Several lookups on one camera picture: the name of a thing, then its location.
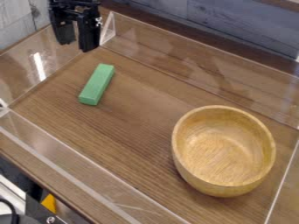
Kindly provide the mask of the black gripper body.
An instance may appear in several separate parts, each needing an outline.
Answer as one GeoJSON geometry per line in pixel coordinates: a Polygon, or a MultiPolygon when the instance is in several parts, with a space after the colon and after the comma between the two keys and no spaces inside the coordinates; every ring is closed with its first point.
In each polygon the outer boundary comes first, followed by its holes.
{"type": "Polygon", "coordinates": [[[100,20],[99,0],[48,0],[50,18],[76,21],[79,17],[100,20]]]}

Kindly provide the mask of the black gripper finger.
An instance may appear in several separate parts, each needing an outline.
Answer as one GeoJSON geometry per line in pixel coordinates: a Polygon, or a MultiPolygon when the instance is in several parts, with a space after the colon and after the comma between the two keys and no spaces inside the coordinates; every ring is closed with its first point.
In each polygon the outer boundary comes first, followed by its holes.
{"type": "Polygon", "coordinates": [[[78,17],[79,49],[86,53],[99,47],[102,16],[98,11],[83,12],[78,17]]]}
{"type": "Polygon", "coordinates": [[[67,45],[76,40],[72,20],[54,11],[51,12],[51,27],[62,45],[67,45]]]}

